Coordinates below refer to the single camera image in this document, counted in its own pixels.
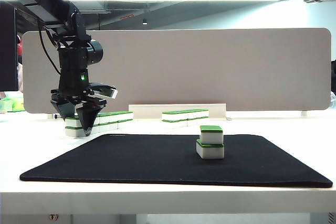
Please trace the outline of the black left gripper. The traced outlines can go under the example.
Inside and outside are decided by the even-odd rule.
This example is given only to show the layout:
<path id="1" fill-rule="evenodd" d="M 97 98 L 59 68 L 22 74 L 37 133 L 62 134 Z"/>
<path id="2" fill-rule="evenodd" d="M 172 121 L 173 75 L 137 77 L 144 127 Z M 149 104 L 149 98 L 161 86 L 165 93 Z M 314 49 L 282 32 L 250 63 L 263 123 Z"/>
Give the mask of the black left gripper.
<path id="1" fill-rule="evenodd" d="M 98 113 L 107 103 L 105 99 L 93 97 L 95 94 L 107 96 L 107 85 L 90 83 L 74 90 L 53 89 L 51 90 L 50 103 L 63 120 L 74 117 L 75 105 L 82 104 L 80 108 L 76 109 L 76 112 L 85 136 L 89 136 Z"/>

